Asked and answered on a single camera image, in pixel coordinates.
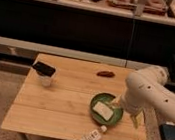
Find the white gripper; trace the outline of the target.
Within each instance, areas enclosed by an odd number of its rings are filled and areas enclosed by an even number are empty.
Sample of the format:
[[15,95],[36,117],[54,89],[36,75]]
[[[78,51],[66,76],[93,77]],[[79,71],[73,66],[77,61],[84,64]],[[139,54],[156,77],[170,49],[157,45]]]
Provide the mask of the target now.
[[131,120],[133,121],[134,128],[137,129],[141,124],[141,114],[139,114],[144,106],[145,100],[135,95],[131,91],[127,90],[121,95],[118,95],[111,102],[113,107],[122,107],[124,111],[133,115]]

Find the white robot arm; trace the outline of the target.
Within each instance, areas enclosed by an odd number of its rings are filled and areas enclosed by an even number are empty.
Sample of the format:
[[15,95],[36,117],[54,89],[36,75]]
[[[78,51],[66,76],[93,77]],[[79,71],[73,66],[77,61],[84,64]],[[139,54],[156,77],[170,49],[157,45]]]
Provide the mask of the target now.
[[129,113],[135,128],[139,123],[136,118],[146,105],[175,123],[175,94],[164,87],[167,80],[168,73],[162,66],[131,71],[125,78],[126,90],[112,104]]

